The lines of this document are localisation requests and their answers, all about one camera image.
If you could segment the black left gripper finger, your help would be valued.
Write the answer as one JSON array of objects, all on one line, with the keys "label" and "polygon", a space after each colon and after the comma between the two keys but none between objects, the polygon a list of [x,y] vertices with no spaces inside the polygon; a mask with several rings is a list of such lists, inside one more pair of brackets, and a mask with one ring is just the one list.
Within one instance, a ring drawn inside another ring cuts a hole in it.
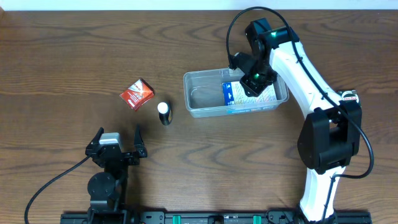
[{"label": "black left gripper finger", "polygon": [[134,147],[137,152],[145,151],[145,144],[141,136],[140,126],[137,124],[134,132]]},{"label": "black left gripper finger", "polygon": [[98,144],[103,133],[104,133],[104,129],[102,127],[100,127],[98,132],[96,133],[96,135],[92,139],[92,143],[93,144]]}]

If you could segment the blue fever patch box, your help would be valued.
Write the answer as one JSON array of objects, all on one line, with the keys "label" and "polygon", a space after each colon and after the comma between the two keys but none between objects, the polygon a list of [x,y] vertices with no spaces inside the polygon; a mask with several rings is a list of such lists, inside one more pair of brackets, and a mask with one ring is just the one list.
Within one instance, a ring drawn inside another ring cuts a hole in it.
[{"label": "blue fever patch box", "polygon": [[259,96],[247,96],[240,82],[222,83],[224,105],[248,105],[276,101],[274,86],[268,86]]}]

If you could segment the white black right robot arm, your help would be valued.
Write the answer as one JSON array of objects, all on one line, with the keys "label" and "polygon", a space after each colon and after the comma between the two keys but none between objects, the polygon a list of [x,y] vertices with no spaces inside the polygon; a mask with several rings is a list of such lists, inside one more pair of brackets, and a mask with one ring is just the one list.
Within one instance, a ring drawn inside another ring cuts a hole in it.
[{"label": "white black right robot arm", "polygon": [[307,177],[296,220],[341,222],[333,201],[339,179],[359,151],[361,106],[345,101],[323,80],[293,29],[272,29],[266,19],[258,19],[245,34],[252,54],[238,53],[231,59],[244,72],[240,83],[246,95],[259,96],[281,77],[305,118],[297,149]]}]

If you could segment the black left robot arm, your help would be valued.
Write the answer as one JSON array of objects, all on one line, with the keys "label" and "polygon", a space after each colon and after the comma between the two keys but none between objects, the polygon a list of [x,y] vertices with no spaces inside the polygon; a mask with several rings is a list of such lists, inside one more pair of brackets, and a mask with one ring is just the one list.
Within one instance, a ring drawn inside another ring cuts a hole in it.
[{"label": "black left robot arm", "polygon": [[88,182],[90,208],[98,213],[116,212],[125,204],[128,167],[140,164],[147,157],[147,149],[140,127],[134,132],[134,147],[122,152],[119,133],[105,133],[103,128],[87,145],[85,154],[104,171],[95,174]]}]

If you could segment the clear plastic container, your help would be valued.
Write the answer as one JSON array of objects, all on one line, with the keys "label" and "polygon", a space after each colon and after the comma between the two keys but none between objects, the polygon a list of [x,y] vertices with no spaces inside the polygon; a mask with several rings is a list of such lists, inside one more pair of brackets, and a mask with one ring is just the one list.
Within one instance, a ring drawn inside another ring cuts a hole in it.
[{"label": "clear plastic container", "polygon": [[194,118],[224,116],[229,114],[252,113],[274,110],[289,99],[287,85],[277,77],[272,84],[275,89],[276,101],[248,105],[224,105],[222,83],[239,82],[244,73],[240,69],[221,68],[187,72],[183,76],[183,88],[187,110]]}]

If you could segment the black bottle white cap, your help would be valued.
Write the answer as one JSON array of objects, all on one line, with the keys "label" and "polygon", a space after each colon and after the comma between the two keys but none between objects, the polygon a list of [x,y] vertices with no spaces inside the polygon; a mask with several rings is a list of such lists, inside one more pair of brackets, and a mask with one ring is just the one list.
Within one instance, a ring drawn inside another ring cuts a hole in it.
[{"label": "black bottle white cap", "polygon": [[159,119],[164,126],[168,126],[172,122],[172,110],[168,103],[160,102],[157,105]]}]

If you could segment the red packet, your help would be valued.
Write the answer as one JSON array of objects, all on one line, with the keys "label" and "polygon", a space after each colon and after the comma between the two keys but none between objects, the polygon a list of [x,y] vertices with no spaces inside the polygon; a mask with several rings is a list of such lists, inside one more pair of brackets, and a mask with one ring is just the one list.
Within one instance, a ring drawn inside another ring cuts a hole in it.
[{"label": "red packet", "polygon": [[153,98],[154,95],[154,89],[144,79],[140,78],[119,96],[131,109],[137,111],[144,103]]}]

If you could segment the green round sachet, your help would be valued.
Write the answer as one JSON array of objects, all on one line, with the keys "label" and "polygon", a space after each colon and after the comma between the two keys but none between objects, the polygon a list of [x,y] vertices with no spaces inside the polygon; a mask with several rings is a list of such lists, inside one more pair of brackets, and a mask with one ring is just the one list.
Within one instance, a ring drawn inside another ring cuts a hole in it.
[{"label": "green round sachet", "polygon": [[345,101],[355,101],[360,104],[358,92],[356,90],[339,90],[337,91]]}]

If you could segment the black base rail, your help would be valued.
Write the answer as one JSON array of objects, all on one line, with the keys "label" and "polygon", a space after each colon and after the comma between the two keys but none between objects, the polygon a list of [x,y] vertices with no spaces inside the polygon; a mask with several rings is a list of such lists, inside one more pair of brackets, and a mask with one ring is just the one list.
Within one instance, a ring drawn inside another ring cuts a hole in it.
[{"label": "black base rail", "polygon": [[307,223],[292,210],[270,210],[265,213],[165,213],[143,212],[136,214],[65,213],[61,224],[296,224]]}]

